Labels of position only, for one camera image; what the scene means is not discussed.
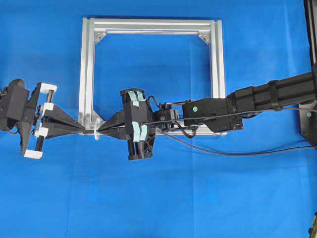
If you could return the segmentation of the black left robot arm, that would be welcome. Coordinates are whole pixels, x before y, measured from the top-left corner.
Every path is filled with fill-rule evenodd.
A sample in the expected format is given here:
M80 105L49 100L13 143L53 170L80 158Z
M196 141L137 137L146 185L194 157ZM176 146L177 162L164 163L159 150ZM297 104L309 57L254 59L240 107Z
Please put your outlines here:
M57 86L38 83L33 92L24 80L16 79L0 93L0 129L11 134L17 128L20 154L27 158L42 157L45 139L78 134L85 128L53 103Z

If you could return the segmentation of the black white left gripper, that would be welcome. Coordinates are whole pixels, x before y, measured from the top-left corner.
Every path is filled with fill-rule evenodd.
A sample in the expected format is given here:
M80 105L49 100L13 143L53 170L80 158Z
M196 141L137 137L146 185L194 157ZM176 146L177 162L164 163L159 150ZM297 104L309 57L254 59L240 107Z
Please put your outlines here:
M20 135L20 154L31 159L39 159L42 157L42 146L44 139L54 137L78 134L85 131L85 128L59 106L53 104L53 96L57 91L57 86L47 83L38 83L31 94L31 98L27 101L22 121L19 123ZM46 94L47 100L43 106L37 106L40 94ZM40 120L43 116L48 122L67 125L71 127L52 127L44 128L41 126ZM30 135L37 138L35 150L27 149Z

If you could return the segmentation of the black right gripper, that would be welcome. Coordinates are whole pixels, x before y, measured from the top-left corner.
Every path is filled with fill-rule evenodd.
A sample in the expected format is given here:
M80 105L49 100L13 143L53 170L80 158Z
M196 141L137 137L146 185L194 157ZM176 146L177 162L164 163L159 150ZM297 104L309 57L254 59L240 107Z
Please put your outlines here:
M149 123L153 122L153 112L144 91L137 88L120 92L123 111L116 112L98 129L98 133L119 140L127 140L129 160L150 158L156 130Z

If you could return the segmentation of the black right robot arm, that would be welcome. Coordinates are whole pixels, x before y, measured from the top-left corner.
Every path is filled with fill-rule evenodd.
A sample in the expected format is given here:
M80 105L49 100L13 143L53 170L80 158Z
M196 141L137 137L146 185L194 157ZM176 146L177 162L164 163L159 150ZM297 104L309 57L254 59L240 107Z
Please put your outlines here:
M98 133L127 141L129 160L150 158L156 133L181 131L196 136L201 125L214 133L241 130L242 120L263 111L281 111L288 105L317 98L317 74L301 74L273 80L261 86L236 90L225 98L205 98L177 103L158 103L141 89L120 92L123 109L104 122Z

